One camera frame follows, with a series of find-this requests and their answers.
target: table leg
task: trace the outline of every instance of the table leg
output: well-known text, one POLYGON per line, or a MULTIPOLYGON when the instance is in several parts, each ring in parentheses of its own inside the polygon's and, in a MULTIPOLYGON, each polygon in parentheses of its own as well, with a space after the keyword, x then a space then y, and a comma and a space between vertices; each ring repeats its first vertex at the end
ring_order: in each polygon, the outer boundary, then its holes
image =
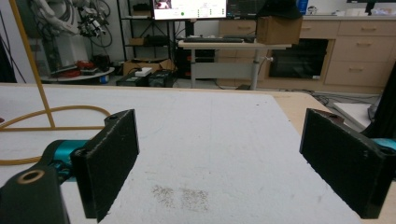
POLYGON ((195 88, 195 49, 191 50, 191 88, 195 88))
POLYGON ((251 85, 250 89, 252 91, 256 90, 257 87, 257 79, 259 76, 260 69, 260 51, 258 49, 254 50, 254 61, 253 61, 253 72, 251 74, 251 85))

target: wooden cabinet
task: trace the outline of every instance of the wooden cabinet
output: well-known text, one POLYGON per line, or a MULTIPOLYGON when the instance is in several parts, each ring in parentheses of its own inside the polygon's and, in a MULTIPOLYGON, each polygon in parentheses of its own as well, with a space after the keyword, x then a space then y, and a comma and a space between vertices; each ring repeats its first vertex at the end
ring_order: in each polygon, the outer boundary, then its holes
MULTIPOLYGON (((254 28, 254 21, 219 23, 221 35, 253 34, 254 28)), ((304 18, 300 38, 329 40, 320 79, 269 77, 271 65, 264 63, 258 88, 380 93, 396 61, 396 20, 304 18)), ((235 62, 247 56, 240 52, 219 53, 222 58, 230 55, 239 57, 235 62)), ((219 84, 236 87, 248 84, 248 80, 219 80, 219 84)))

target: keyboard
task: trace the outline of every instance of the keyboard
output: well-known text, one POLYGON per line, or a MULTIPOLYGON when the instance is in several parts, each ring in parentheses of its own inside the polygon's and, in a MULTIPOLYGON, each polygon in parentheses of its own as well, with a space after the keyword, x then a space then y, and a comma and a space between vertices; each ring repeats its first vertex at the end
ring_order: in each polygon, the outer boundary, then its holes
POLYGON ((185 38, 185 43, 242 43, 244 42, 241 38, 220 38, 220 37, 191 37, 185 38))

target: cabinet drawer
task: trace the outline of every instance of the cabinet drawer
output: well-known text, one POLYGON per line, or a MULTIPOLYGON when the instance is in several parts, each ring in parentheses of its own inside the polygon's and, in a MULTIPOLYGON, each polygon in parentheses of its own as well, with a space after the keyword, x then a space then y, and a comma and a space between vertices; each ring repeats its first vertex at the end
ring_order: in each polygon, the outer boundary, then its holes
POLYGON ((303 21, 300 38, 335 39, 339 21, 303 21))
POLYGON ((219 21, 219 35, 254 35, 255 21, 219 21))
POLYGON ((395 42, 386 36, 340 36, 335 41, 332 60, 387 62, 395 42))
POLYGON ((341 21, 339 35, 396 35, 396 21, 341 21))
POLYGON ((384 87, 387 72, 387 63, 331 62, 325 84, 384 87))

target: white wall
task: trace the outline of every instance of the white wall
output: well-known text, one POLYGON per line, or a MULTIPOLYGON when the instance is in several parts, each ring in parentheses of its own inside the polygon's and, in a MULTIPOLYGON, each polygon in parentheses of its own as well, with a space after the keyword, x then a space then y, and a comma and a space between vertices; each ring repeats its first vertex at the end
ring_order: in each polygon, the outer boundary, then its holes
MULTIPOLYGON (((126 1, 127 0, 120 0, 121 4, 121 15, 129 15, 129 12, 127 10, 126 6, 126 1)), ((102 48, 97 48, 95 47, 93 49, 94 54, 101 54, 101 53, 108 53, 110 56, 110 59, 112 61, 116 60, 123 60, 123 54, 122 54, 122 43, 121 43, 121 33, 120 33, 120 24, 119 24, 119 15, 118 15, 118 10, 117 10, 117 2, 115 0, 106 0, 106 2, 109 4, 111 8, 111 15, 107 19, 110 25, 108 25, 109 31, 112 35, 112 45, 108 48, 106 48, 106 51, 102 48)), ((136 3, 147 3, 147 0, 134 0, 134 4, 136 3)), ((352 7, 365 7, 365 4, 347 4, 347 0, 310 0, 308 3, 309 6, 315 6, 318 8, 318 12, 333 12, 335 10, 346 10, 348 8, 352 7)), ((391 7, 396 9, 396 4, 376 4, 376 7, 391 7)), ((12 55, 15 59, 15 61, 18 64, 18 67, 21 69, 21 72, 25 76, 27 82, 35 82, 33 79, 33 73, 30 68, 30 65, 28 63, 26 53, 23 47, 23 44, 21 42, 21 37, 20 33, 18 31, 16 22, 14 20, 14 16, 12 15, 12 11, 10 9, 10 5, 8 0, 1 0, 0 1, 0 8, 3 13, 3 18, 5 21, 9 41, 10 41, 10 46, 12 50, 12 55)), ((195 34, 196 35, 203 35, 203 36, 209 36, 209 35, 218 35, 218 21, 198 21, 195 23, 195 34)), ((184 24, 180 24, 180 29, 184 28, 184 24)), ((130 30, 128 27, 124 27, 123 32, 125 33, 125 36, 129 36, 130 30)), ((3 37, 5 37, 5 31, 3 28, 0 28, 0 33, 3 37)), ((109 35, 105 36, 103 39, 104 43, 108 43, 109 41, 109 35)), ((91 47, 89 44, 87 44, 87 50, 89 55, 91 55, 91 47)), ((152 57, 152 50, 151 49, 140 49, 138 51, 139 57, 152 57)), ((159 52, 157 52, 157 57, 162 57, 167 55, 167 50, 162 49, 159 52)), ((133 57, 132 54, 132 49, 128 49, 128 58, 133 57)))

